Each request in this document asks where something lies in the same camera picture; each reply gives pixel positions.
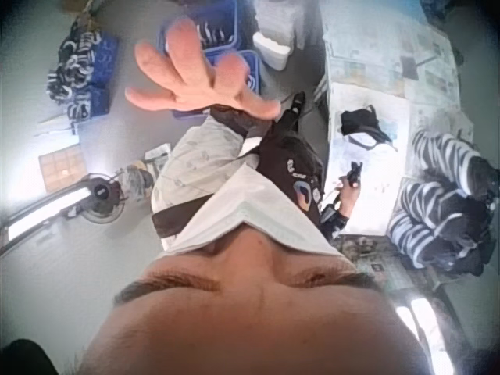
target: black shoe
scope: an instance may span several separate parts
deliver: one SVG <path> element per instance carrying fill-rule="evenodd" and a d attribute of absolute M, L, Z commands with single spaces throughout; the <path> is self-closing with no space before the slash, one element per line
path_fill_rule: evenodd
<path fill-rule="evenodd" d="M 304 105 L 305 105 L 305 92 L 301 91 L 298 94 L 295 94 L 293 102 L 291 103 L 290 110 L 297 116 L 300 116 L 302 110 L 304 109 Z"/>
<path fill-rule="evenodd" d="M 500 195 L 500 171 L 493 168 L 488 161 L 480 157 L 470 160 L 468 184 L 472 196 L 478 201 L 498 198 Z"/>

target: white plastic container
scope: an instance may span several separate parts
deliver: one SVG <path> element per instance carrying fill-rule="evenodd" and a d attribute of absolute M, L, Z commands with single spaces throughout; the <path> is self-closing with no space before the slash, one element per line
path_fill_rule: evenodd
<path fill-rule="evenodd" d="M 287 66 L 288 56 L 291 54 L 290 47 L 279 45 L 260 32 L 253 35 L 253 44 L 259 50 L 264 62 L 271 68 L 281 71 Z"/>

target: forehead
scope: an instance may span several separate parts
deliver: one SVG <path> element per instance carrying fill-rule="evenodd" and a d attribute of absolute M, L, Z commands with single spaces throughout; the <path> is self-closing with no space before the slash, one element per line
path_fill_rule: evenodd
<path fill-rule="evenodd" d="M 198 372 L 197 365 L 341 370 L 360 355 L 373 365 L 412 351 L 374 291 L 321 287 L 291 293 L 269 293 L 264 302 L 206 292 L 148 296 L 113 311 L 98 351 L 144 374 L 152 363 L 184 373 Z"/>

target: eyebrow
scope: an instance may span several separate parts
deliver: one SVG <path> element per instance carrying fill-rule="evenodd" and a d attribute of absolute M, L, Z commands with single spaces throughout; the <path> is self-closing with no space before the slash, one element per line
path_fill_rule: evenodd
<path fill-rule="evenodd" d="M 342 285 L 346 287 L 354 287 L 359 289 L 369 289 L 384 293 L 382 287 L 375 281 L 369 273 L 352 273 L 336 280 L 332 285 Z"/>
<path fill-rule="evenodd" d="M 156 293 L 157 291 L 165 291 L 172 288 L 191 288 L 200 291 L 216 291 L 220 289 L 219 283 L 198 277 L 190 274 L 177 275 L 157 275 L 149 280 L 137 280 L 127 285 L 113 299 L 115 307 L 125 305 L 135 299 Z"/>
<path fill-rule="evenodd" d="M 353 273 L 337 279 L 335 282 L 328 283 L 325 286 L 346 286 L 360 289 L 368 289 L 384 293 L 380 285 L 368 273 Z M 120 293 L 113 299 L 115 307 L 126 305 L 140 297 L 156 293 L 157 291 L 165 291 L 172 288 L 191 288 L 200 291 L 217 291 L 220 289 L 219 283 L 197 277 L 193 275 L 166 275 L 157 276 L 151 280 L 138 280 L 126 286 Z"/>

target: blue crate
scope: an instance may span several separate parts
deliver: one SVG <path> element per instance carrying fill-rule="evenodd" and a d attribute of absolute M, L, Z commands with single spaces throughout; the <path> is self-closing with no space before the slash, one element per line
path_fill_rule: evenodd
<path fill-rule="evenodd" d="M 91 92 L 91 118 L 107 115 L 111 102 L 109 90 L 103 87 L 90 86 Z"/>
<path fill-rule="evenodd" d="M 101 43 L 95 49 L 94 72 L 90 83 L 104 88 L 113 78 L 118 54 L 118 39 L 107 34 L 101 34 L 101 37 Z"/>
<path fill-rule="evenodd" d="M 225 35 L 234 35 L 234 40 L 226 45 L 204 49 L 207 56 L 219 55 L 225 51 L 238 50 L 242 39 L 239 31 L 238 2 L 236 0 L 221 0 L 210 5 L 197 5 L 187 8 L 187 16 L 197 25 L 208 22 L 211 28 L 222 29 Z M 167 20 L 160 27 L 158 34 L 158 50 L 166 52 L 166 32 L 172 20 Z"/>
<path fill-rule="evenodd" d="M 247 85 L 254 91 L 256 94 L 260 93 L 260 57 L 257 55 L 255 51 L 246 50 L 246 51 L 238 51 L 237 52 L 243 59 L 245 59 L 248 67 L 250 68 L 250 74 L 248 75 Z M 216 65 L 219 60 L 224 56 L 222 55 L 213 55 L 207 56 L 207 59 L 212 65 Z M 202 110 L 197 111 L 189 111 L 189 112 L 179 112 L 172 111 L 173 117 L 178 120 L 186 120 L 192 119 L 199 116 L 206 116 Z"/>

